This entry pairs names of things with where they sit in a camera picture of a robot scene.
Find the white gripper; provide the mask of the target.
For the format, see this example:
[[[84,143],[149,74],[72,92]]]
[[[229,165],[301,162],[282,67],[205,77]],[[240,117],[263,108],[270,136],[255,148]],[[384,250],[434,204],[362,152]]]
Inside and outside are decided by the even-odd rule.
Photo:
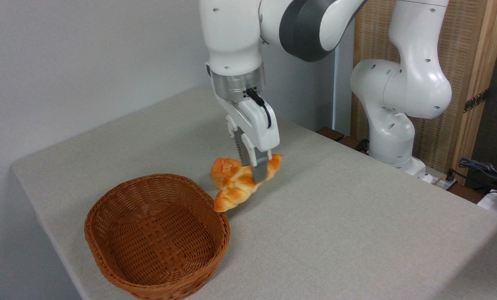
[[[269,112],[267,115],[265,108],[256,104],[251,98],[232,104],[218,95],[215,97],[227,111],[228,132],[235,141],[242,166],[251,166],[252,178],[255,183],[263,182],[267,178],[269,160],[272,159],[271,149],[280,144],[280,135],[273,109],[265,102]],[[250,149],[250,153],[242,140],[244,133],[256,147]]]

